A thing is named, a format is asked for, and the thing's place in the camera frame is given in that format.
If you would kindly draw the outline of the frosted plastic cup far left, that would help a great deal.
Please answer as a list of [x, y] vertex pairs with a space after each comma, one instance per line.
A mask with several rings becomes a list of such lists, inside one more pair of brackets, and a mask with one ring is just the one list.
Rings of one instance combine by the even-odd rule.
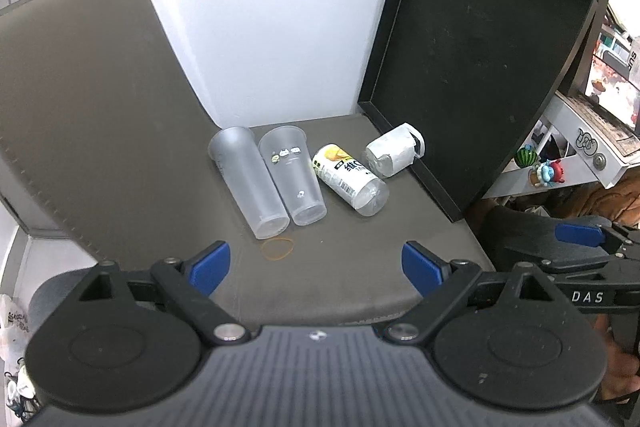
[[230, 127], [218, 131], [208, 144], [208, 155], [256, 239], [272, 239], [288, 227], [288, 212], [252, 130]]

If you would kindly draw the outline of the white plastic bag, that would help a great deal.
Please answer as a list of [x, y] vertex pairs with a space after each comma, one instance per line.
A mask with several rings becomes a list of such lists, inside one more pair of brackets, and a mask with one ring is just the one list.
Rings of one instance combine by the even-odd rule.
[[23, 426], [40, 409], [35, 386], [25, 366], [30, 337], [26, 313], [1, 295], [1, 425]]

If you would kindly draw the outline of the white shelf unit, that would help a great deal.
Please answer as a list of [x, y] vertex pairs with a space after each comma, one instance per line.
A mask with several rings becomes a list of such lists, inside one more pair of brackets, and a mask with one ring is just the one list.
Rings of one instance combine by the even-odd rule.
[[518, 169], [511, 160], [484, 198], [523, 196], [591, 182], [599, 182], [608, 190], [628, 170], [639, 167], [639, 143], [634, 144], [632, 153], [623, 152], [616, 136], [605, 130], [604, 121], [598, 120], [597, 114], [577, 98], [556, 92], [540, 120], [547, 125], [547, 131], [536, 147], [537, 153], [554, 132], [566, 140], [569, 150], [574, 150], [573, 155], [561, 159], [565, 182], [534, 183], [534, 168]]

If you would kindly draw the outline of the orange rubber band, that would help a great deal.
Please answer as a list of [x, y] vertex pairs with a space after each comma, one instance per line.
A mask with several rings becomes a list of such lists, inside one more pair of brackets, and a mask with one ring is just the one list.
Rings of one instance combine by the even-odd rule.
[[278, 236], [266, 239], [260, 246], [260, 253], [268, 261], [281, 261], [294, 251], [294, 241], [291, 237]]

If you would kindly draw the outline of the watermelon figurine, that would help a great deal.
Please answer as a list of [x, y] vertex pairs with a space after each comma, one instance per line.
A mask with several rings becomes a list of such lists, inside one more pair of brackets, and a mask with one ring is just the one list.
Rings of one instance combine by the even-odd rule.
[[536, 164], [538, 154], [533, 145], [526, 144], [515, 153], [513, 159], [518, 168], [526, 168]]

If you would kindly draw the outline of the black tray leaning upright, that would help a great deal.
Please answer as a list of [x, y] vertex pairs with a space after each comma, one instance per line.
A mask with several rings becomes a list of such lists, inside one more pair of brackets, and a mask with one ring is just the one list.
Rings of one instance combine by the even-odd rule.
[[358, 103], [411, 124], [413, 173], [459, 220], [498, 179], [570, 68], [597, 0], [385, 0]]

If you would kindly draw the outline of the frosted plastic cup with print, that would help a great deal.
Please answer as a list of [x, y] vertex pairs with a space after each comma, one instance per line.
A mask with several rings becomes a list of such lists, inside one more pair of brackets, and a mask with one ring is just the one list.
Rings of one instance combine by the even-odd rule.
[[258, 150], [296, 225], [312, 225], [326, 217], [326, 204], [302, 129], [273, 128], [260, 139]]

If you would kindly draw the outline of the blue red toy figurine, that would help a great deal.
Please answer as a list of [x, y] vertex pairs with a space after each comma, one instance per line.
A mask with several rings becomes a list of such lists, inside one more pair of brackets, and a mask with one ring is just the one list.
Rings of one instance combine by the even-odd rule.
[[559, 159], [538, 162], [529, 170], [529, 183], [533, 187], [549, 187], [564, 182], [564, 168]]

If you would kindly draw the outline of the clear bottle with yellow label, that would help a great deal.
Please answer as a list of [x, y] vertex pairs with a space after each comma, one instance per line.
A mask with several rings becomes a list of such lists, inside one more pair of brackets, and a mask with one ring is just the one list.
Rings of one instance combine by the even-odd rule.
[[386, 205], [386, 183], [338, 145], [321, 147], [311, 161], [318, 178], [360, 216], [372, 217]]

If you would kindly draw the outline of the white paper cup with lid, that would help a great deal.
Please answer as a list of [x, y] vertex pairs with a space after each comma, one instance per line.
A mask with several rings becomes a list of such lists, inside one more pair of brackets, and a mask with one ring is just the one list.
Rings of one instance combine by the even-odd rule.
[[370, 142], [364, 159], [377, 176], [391, 178], [422, 158], [425, 149], [422, 134], [405, 122]]

